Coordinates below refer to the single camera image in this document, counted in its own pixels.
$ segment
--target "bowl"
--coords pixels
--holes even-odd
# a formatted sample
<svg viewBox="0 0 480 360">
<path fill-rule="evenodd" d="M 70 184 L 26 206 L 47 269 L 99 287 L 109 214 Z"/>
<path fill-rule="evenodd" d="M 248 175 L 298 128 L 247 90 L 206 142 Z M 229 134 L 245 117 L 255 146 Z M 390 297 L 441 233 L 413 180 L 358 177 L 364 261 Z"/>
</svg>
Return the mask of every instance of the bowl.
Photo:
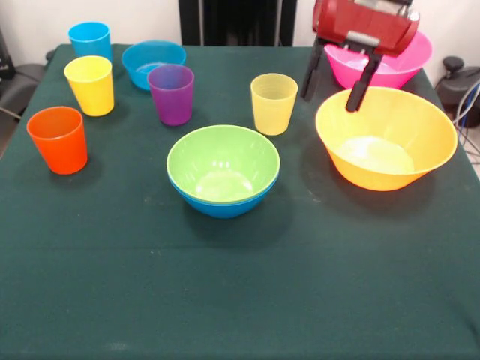
<svg viewBox="0 0 480 360">
<path fill-rule="evenodd" d="M 212 204 L 210 202 L 200 201 L 198 199 L 194 199 L 193 197 L 188 196 L 186 193 L 176 187 L 170 179 L 173 187 L 180 193 L 180 195 L 184 198 L 187 204 L 189 204 L 192 208 L 196 209 L 198 212 L 217 219 L 236 218 L 237 216 L 249 212 L 262 202 L 263 198 L 265 198 L 266 194 L 270 191 L 276 181 L 277 179 L 275 178 L 275 180 L 270 184 L 270 186 L 268 186 L 262 193 L 256 195 L 251 199 L 234 202 L 231 204 Z"/>
<path fill-rule="evenodd" d="M 193 200 L 225 205 L 265 195 L 280 171 L 280 156 L 262 134 L 213 125 L 183 136 L 170 149 L 166 170 L 175 189 Z"/>
<path fill-rule="evenodd" d="M 133 84 L 149 90 L 147 75 L 163 64 L 185 63 L 187 54 L 183 47 L 169 41 L 150 40 L 130 46 L 123 52 L 121 62 Z"/>
<path fill-rule="evenodd" d="M 431 42 L 417 31 L 409 46 L 397 58 L 383 56 L 371 85 L 399 89 L 428 62 L 432 52 Z M 360 79 L 368 57 L 335 45 L 325 46 L 325 53 L 337 81 L 346 89 L 352 88 Z"/>
<path fill-rule="evenodd" d="M 358 112 L 351 90 L 318 109 L 316 131 L 340 174 L 361 188 L 393 191 L 441 167 L 457 149 L 447 115 L 425 99 L 394 88 L 368 88 Z"/>
</svg>

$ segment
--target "orange bowl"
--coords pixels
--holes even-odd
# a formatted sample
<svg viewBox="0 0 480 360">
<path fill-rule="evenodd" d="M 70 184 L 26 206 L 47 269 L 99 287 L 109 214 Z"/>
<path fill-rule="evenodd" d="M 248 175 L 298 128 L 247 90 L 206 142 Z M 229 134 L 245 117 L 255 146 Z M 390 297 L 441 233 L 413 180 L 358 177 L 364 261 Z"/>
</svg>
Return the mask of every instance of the orange bowl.
<svg viewBox="0 0 480 360">
<path fill-rule="evenodd" d="M 455 128 L 429 101 L 371 86 L 361 109 L 347 112 L 350 91 L 322 104 L 316 131 L 337 170 L 353 184 L 373 191 L 397 190 L 441 167 L 455 153 Z"/>
</svg>

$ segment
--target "purple cup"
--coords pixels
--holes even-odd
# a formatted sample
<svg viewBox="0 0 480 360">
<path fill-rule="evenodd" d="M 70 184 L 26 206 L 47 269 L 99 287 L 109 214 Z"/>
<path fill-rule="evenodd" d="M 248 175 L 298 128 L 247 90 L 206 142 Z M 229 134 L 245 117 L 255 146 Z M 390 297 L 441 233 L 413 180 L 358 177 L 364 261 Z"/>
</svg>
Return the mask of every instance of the purple cup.
<svg viewBox="0 0 480 360">
<path fill-rule="evenodd" d="M 164 64 L 148 73 L 151 96 L 165 125 L 185 124 L 192 116 L 194 72 L 186 66 Z"/>
</svg>

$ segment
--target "white wall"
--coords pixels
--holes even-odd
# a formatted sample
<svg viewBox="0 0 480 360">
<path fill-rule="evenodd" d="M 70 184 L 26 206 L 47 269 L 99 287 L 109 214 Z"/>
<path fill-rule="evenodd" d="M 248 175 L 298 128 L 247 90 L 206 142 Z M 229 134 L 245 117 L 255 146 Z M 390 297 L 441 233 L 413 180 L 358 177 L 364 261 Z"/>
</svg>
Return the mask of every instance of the white wall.
<svg viewBox="0 0 480 360">
<path fill-rule="evenodd" d="M 298 0 L 295 46 L 314 42 L 314 2 Z M 480 0 L 414 0 L 414 7 L 421 14 L 420 30 L 433 42 L 425 66 L 433 83 L 447 55 L 480 65 Z M 86 20 L 109 24 L 113 43 L 182 41 L 178 0 L 0 0 L 0 26 L 15 65 L 43 63 L 47 51 L 68 43 L 68 29 Z"/>
<path fill-rule="evenodd" d="M 68 29 L 103 21 L 112 43 L 161 39 L 182 42 L 178 0 L 0 0 L 0 26 L 15 65 L 45 62 L 69 43 Z"/>
<path fill-rule="evenodd" d="M 295 46 L 314 43 L 312 11 L 315 0 L 298 0 L 295 21 Z M 467 65 L 480 65 L 480 0 L 414 0 L 421 14 L 419 30 L 433 44 L 433 56 L 425 65 L 432 83 L 443 74 L 442 60 L 460 56 Z"/>
</svg>

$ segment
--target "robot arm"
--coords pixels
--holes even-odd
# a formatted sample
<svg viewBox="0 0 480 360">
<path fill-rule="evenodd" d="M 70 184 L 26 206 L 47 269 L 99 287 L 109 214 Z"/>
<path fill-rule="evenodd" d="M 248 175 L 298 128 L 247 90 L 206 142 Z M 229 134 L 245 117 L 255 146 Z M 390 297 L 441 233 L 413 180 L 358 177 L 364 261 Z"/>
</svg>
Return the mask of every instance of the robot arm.
<svg viewBox="0 0 480 360">
<path fill-rule="evenodd" d="M 368 55 L 370 61 L 353 86 L 346 109 L 359 110 L 384 55 L 396 57 L 410 44 L 419 27 L 413 0 L 316 0 L 313 30 L 316 40 L 300 95 L 307 101 L 320 80 L 323 47 L 334 44 Z"/>
</svg>

